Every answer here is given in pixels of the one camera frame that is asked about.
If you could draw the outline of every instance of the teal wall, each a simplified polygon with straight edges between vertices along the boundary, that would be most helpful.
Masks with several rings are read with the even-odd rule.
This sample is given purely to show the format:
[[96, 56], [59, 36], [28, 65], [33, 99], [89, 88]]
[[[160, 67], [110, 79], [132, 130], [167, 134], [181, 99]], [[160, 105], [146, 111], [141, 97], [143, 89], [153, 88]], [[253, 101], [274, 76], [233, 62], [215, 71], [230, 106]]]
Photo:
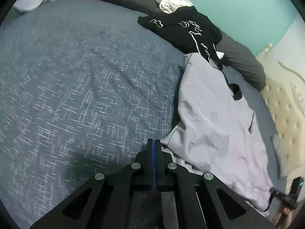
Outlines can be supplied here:
[[190, 0], [197, 10], [254, 55], [274, 46], [294, 21], [290, 0]]

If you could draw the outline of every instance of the tufted headboard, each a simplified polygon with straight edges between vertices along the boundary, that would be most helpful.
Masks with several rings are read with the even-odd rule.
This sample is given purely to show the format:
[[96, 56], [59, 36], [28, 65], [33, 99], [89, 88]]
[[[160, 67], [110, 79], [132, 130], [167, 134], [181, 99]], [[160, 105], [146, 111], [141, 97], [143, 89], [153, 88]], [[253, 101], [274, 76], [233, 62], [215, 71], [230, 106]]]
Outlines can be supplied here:
[[287, 172], [304, 166], [305, 154], [305, 80], [300, 74], [275, 59], [268, 59], [272, 45], [257, 56], [266, 73], [266, 87], [261, 92], [276, 126], [287, 156]]

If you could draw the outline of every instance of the black clothing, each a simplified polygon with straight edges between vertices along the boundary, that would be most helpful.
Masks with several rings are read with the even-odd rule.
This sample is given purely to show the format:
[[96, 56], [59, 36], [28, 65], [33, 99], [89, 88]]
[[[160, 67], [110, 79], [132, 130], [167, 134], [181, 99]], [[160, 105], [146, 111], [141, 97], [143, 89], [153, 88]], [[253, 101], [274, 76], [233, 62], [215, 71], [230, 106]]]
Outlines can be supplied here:
[[222, 39], [220, 30], [194, 6], [180, 7], [174, 13], [139, 17], [138, 23], [170, 42], [183, 53], [200, 53], [207, 61], [219, 62], [214, 44]]

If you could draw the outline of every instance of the black metal bracket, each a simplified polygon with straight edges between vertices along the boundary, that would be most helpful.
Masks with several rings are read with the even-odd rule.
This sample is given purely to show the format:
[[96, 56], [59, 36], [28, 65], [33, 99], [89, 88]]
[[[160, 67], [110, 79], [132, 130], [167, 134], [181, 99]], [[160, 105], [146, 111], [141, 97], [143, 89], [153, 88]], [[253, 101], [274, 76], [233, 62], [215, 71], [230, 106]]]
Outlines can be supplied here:
[[97, 173], [31, 229], [125, 229], [134, 191], [173, 191], [179, 228], [255, 229], [275, 226], [212, 173], [189, 173], [148, 139], [146, 151], [121, 171]]

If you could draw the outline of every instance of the bed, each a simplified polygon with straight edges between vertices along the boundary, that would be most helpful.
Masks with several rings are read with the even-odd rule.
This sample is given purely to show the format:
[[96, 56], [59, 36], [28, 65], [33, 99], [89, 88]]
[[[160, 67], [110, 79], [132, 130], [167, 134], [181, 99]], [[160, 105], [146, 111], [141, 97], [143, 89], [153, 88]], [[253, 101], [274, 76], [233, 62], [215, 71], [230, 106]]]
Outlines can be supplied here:
[[[0, 31], [0, 198], [21, 229], [96, 172], [132, 163], [148, 138], [161, 139], [178, 123], [184, 54], [138, 25], [143, 15], [99, 0], [58, 0]], [[269, 176], [284, 191], [270, 139], [282, 131], [265, 104], [272, 78], [264, 100], [235, 69], [224, 67], [224, 73], [256, 112]], [[303, 165], [294, 157], [291, 173]]]

